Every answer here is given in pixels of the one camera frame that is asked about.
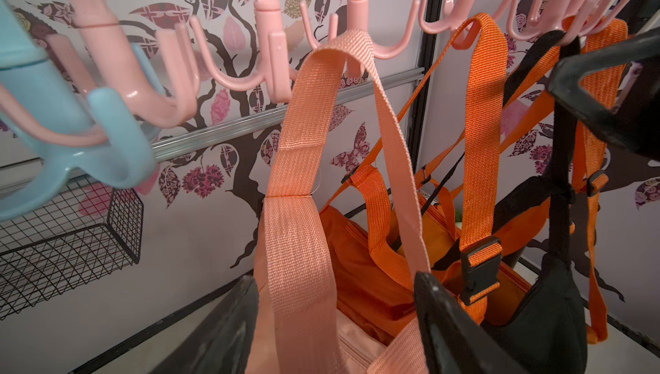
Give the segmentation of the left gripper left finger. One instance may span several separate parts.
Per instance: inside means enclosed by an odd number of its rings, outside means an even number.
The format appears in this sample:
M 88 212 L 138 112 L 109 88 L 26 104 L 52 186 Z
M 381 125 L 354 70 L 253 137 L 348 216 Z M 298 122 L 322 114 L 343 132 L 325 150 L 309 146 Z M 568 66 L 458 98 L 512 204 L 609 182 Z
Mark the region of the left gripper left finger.
M 258 316 L 254 277 L 243 276 L 154 373 L 244 373 Z

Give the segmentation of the dark orange backpack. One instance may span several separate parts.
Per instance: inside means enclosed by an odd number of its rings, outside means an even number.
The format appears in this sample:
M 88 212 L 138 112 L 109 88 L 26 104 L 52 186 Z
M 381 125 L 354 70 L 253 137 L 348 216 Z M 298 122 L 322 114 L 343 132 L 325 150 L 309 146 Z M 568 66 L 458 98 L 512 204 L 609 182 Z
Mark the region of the dark orange backpack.
M 429 263 L 456 258 L 436 272 L 476 322 L 503 326 L 529 292 L 527 281 L 502 261 L 524 244 L 513 231 L 494 229 L 498 186 L 500 117 L 507 43 L 485 13 L 467 20 L 480 35 L 470 66 L 466 95 L 463 224 L 454 222 L 453 196 L 440 191 L 439 207 L 425 213 L 423 240 Z M 413 280 L 402 251 L 393 247 L 402 218 L 391 205 L 381 172 L 374 166 L 380 147 L 370 149 L 345 186 L 364 197 L 368 225 L 362 228 L 334 207 L 321 211 L 338 288 L 338 307 L 369 336 L 390 343 L 415 316 Z

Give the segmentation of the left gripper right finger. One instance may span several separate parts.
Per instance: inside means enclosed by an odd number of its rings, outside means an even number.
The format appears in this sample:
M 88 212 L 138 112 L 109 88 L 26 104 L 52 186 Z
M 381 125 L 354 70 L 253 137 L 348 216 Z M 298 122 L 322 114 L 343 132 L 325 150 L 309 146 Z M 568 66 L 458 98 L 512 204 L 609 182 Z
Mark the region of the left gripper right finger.
M 418 272 L 414 302 L 431 373 L 524 373 L 433 275 Z

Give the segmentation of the small black sling bag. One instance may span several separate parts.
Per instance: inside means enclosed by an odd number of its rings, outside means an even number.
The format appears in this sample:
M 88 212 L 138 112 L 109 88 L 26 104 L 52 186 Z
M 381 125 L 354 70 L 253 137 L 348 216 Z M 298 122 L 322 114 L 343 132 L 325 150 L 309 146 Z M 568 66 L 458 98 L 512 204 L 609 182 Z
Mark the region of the small black sling bag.
M 533 334 L 531 341 L 504 340 L 500 342 L 484 329 L 496 343 L 521 365 L 524 373 L 583 373 L 588 357 L 587 341 L 578 340 L 577 322 L 584 320 L 584 305 L 574 283 L 569 259 L 570 205 L 575 191 L 568 181 L 572 161 L 577 120 L 562 106 L 554 108 L 553 153 L 541 176 L 533 176 L 497 203 L 494 228 L 499 231 L 514 220 L 514 213 L 541 205 L 541 196 L 549 196 L 548 252 L 542 259 L 541 274 L 522 298 L 522 322 L 514 322 L 513 334 L 531 334 L 523 322 L 540 322 L 534 311 L 558 311 L 559 317 L 542 322 L 542 329 L 550 334 Z

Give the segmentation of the bright orange waist bag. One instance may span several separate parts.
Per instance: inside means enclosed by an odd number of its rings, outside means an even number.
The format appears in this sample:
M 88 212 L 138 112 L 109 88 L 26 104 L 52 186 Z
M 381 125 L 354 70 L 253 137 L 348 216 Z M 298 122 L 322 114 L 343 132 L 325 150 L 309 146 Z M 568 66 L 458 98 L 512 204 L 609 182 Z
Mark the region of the bright orange waist bag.
M 505 65 L 507 42 L 503 32 L 488 14 L 480 13 L 467 20 L 460 28 L 463 30 L 469 24 L 475 24 L 480 36 L 473 52 L 470 66 L 469 81 L 467 82 L 466 94 L 466 130 L 456 144 L 465 137 L 465 149 L 467 159 L 464 173 L 464 205 L 463 205 L 463 228 L 462 237 L 457 239 L 458 253 L 467 254 L 468 249 L 477 248 L 477 243 L 487 243 L 490 237 L 499 238 L 495 248 L 500 248 L 496 254 L 484 256 L 485 260 L 479 266 L 500 265 L 501 257 L 513 253 L 514 250 L 524 247 L 541 229 L 533 234 L 532 231 L 524 231 L 520 225 L 520 231 L 514 229 L 509 234 L 495 231 L 494 212 L 496 208 L 496 196 L 498 186 L 499 154 L 506 150 L 507 144 L 500 145 L 496 128 L 500 128 L 499 118 L 502 114 L 503 100 L 507 103 L 514 95 L 518 87 L 514 83 L 512 96 L 507 97 L 505 93 Z M 627 40 L 627 24 L 615 18 L 608 27 L 600 33 L 588 36 L 584 52 L 590 53 L 603 47 L 614 45 Z M 582 83 L 589 93 L 595 94 L 596 100 L 605 105 L 606 110 L 612 108 L 616 99 L 619 79 L 622 76 L 624 66 L 614 69 L 599 71 L 596 76 L 586 77 Z M 591 313 L 591 326 L 584 321 L 577 322 L 577 329 L 586 329 L 586 334 L 577 334 L 577 339 L 596 344 L 608 338 L 607 329 L 607 306 L 596 278 L 595 268 L 595 241 L 596 221 L 598 212 L 598 200 L 601 189 L 608 181 L 607 175 L 599 169 L 602 167 L 604 154 L 607 146 L 596 138 L 594 133 L 588 133 L 583 124 L 579 124 L 578 135 L 575 139 L 576 160 L 573 162 L 573 186 L 577 186 L 578 192 L 584 192 L 588 197 L 589 221 L 587 225 L 587 245 L 590 252 L 591 274 L 590 274 L 590 297 L 589 306 Z M 549 213 L 549 196 L 541 196 L 541 208 L 524 208 L 521 214 L 514 213 L 515 218 L 520 221 L 542 220 L 538 226 L 545 223 Z M 499 286 L 495 282 L 486 282 L 486 288 L 477 288 L 476 299 L 463 299 L 460 292 L 459 299 L 467 306 L 467 312 L 471 317 L 484 317 L 481 327 L 485 329 L 496 341 L 504 344 L 504 340 L 531 341 L 533 334 L 550 334 L 550 329 L 542 329 L 542 322 L 550 322 L 550 317 L 559 317 L 558 311 L 534 311 L 534 316 L 540 316 L 540 322 L 523 322 L 524 329 L 531 329 L 531 334 L 513 334 L 514 322 L 522 322 L 520 317 L 524 311 L 523 297 L 514 293 L 512 289 L 505 289 L 505 284 Z

